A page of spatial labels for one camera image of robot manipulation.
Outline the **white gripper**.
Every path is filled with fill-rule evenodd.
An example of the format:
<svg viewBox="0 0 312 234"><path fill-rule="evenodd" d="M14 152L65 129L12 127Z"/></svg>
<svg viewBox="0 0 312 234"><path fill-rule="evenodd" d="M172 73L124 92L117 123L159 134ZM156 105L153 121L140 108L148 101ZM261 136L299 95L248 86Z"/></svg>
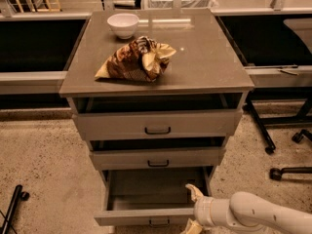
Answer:
<svg viewBox="0 0 312 234"><path fill-rule="evenodd" d="M188 219L185 229L180 234L200 234L204 227L214 227L211 206L214 199L204 196L195 185L187 183L185 187L191 192L191 200L194 205L194 216L196 220Z"/></svg>

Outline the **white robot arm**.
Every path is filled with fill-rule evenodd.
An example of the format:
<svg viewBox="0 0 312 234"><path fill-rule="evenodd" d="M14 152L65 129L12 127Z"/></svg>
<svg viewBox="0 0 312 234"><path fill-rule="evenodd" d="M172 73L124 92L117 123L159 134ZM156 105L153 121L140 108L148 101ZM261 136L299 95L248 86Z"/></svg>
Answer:
<svg viewBox="0 0 312 234"><path fill-rule="evenodd" d="M195 219L188 219L180 234L200 234L211 227L225 227L236 234L266 234L268 227L282 234L312 234L312 214L270 203L248 192L216 199L205 196L193 184L185 187L191 192Z"/></svg>

